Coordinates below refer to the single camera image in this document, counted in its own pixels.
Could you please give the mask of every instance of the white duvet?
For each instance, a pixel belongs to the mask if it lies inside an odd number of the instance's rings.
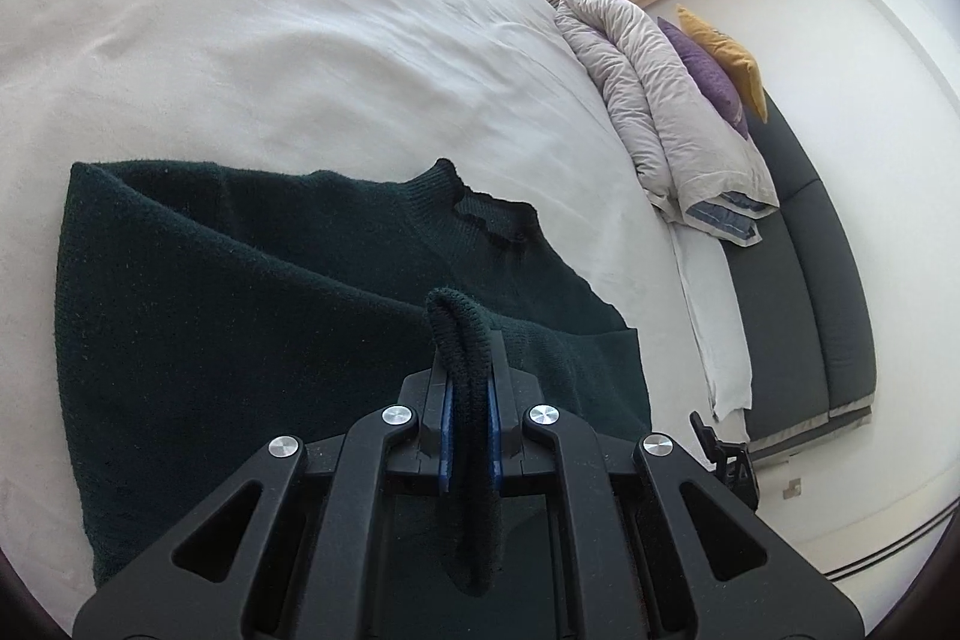
[[[70,164],[405,180],[442,156],[536,205],[640,331],[655,428],[696,453],[709,391],[670,233],[544,0],[3,0],[0,547],[64,627],[93,589],[53,342]]]

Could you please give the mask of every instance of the throw pillow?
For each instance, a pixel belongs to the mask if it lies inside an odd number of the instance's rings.
[[[705,49],[723,67],[727,76],[743,102],[757,113],[763,122],[767,121],[767,100],[763,95],[763,83],[760,81],[760,66],[746,47],[740,42],[721,33],[706,20],[701,20],[693,12],[677,6],[680,28],[690,39]]]
[[[690,72],[693,81],[697,83],[700,92],[713,104],[717,113],[733,127],[733,130],[744,139],[750,139],[747,130],[747,119],[743,116],[743,102],[736,92],[736,87],[727,76],[720,64],[710,57],[710,54],[690,39],[673,23],[664,18],[656,18],[664,36],[673,44],[673,49],[680,55],[683,66]]]

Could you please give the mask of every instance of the dark green sweater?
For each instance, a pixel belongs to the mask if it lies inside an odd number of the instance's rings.
[[[431,365],[438,287],[480,305],[550,402],[649,431],[635,331],[530,205],[474,193],[448,161],[400,184],[76,164],[56,358],[98,584],[272,437],[331,437],[394,402]]]

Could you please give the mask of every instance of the folded blanket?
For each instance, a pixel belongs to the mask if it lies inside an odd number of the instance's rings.
[[[759,242],[757,220],[779,206],[760,150],[720,118],[654,20],[627,0],[560,0],[556,21],[661,215]]]
[[[650,429],[635,330],[530,205],[474,193],[448,161],[406,183],[77,164],[56,275],[61,405],[98,584],[272,437],[332,437],[394,402],[435,345],[456,355],[443,335],[462,313],[501,330],[552,404],[616,437]],[[488,515],[487,538],[448,551],[464,588],[496,566]]]

